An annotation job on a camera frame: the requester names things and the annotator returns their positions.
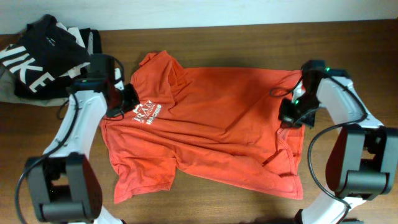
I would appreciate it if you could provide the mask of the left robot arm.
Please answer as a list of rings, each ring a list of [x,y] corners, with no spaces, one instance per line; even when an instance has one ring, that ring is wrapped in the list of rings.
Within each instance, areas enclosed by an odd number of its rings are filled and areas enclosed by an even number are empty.
[[[44,223],[123,223],[103,206],[103,193],[89,156],[102,121],[120,121],[139,104],[124,67],[115,57],[92,54],[88,71],[68,88],[60,129],[40,157],[26,161],[34,213]]]

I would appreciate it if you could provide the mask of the red printed t-shirt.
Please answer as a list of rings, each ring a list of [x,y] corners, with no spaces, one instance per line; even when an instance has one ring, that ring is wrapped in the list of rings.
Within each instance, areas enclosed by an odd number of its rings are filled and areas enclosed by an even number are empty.
[[[185,68],[149,53],[133,74],[139,104],[100,125],[119,179],[114,201],[169,190],[175,173],[300,200],[303,128],[278,118],[275,87],[292,88],[298,70]]]

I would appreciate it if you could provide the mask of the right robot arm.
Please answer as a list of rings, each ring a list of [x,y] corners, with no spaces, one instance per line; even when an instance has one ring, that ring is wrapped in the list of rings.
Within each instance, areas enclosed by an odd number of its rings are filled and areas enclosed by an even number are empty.
[[[294,223],[353,223],[347,214],[355,207],[388,194],[397,170],[397,129],[384,126],[356,93],[346,70],[327,67],[323,60],[309,60],[301,77],[284,98],[279,120],[286,128],[314,127],[315,113],[328,111],[333,126],[313,137],[307,151],[308,169],[321,190]],[[324,134],[337,130],[338,138],[325,167],[326,186],[313,170],[312,151]]]

